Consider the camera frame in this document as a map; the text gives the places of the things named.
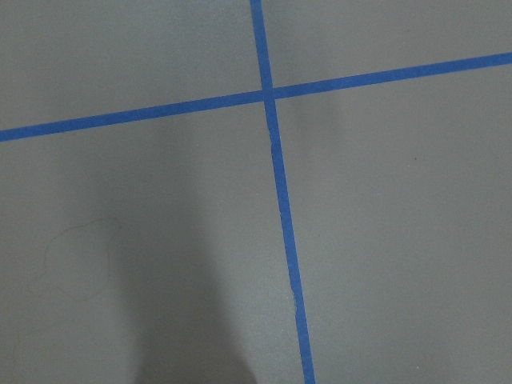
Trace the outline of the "blue tape line lengthwise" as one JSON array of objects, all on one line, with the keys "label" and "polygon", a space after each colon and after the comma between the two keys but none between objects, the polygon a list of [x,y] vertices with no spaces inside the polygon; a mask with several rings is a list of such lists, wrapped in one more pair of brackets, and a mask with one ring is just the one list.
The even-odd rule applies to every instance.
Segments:
[{"label": "blue tape line lengthwise", "polygon": [[266,38],[262,2],[251,1],[250,12],[262,88],[262,102],[265,110],[267,129],[270,136],[270,153],[274,171],[274,184],[278,200],[286,265],[290,280],[290,289],[294,301],[294,318],[301,359],[302,376],[305,383],[315,383],[316,377],[314,372],[314,362],[310,345],[301,271],[294,236],[294,224],[290,208],[289,191],[286,180],[286,167],[282,152],[282,140],[280,135],[276,98],[274,95],[274,84]]}]

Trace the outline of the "blue tape line crosswise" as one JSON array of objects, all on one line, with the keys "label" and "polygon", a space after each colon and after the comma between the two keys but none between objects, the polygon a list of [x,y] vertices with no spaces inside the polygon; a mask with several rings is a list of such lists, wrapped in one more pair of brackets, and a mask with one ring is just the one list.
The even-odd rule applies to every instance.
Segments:
[{"label": "blue tape line crosswise", "polygon": [[[488,67],[508,66],[509,64],[511,64],[511,53],[505,52],[475,58],[464,58],[448,62],[437,62],[420,66],[409,66],[392,70],[377,71],[367,74],[355,74],[340,78],[306,82],[289,86],[278,86],[273,88],[272,95],[275,96],[276,99],[295,98],[309,94],[319,94],[335,90],[372,86],[386,82],[398,82],[414,78],[424,78],[468,70],[479,70]],[[10,142],[51,134],[63,134],[76,130],[87,130],[129,122],[139,122],[181,114],[191,114],[206,110],[243,106],[263,101],[264,92],[262,90],[254,90],[238,94],[228,94],[212,98],[202,98],[135,110],[124,110],[108,114],[11,128],[1,131],[1,141]]]}]

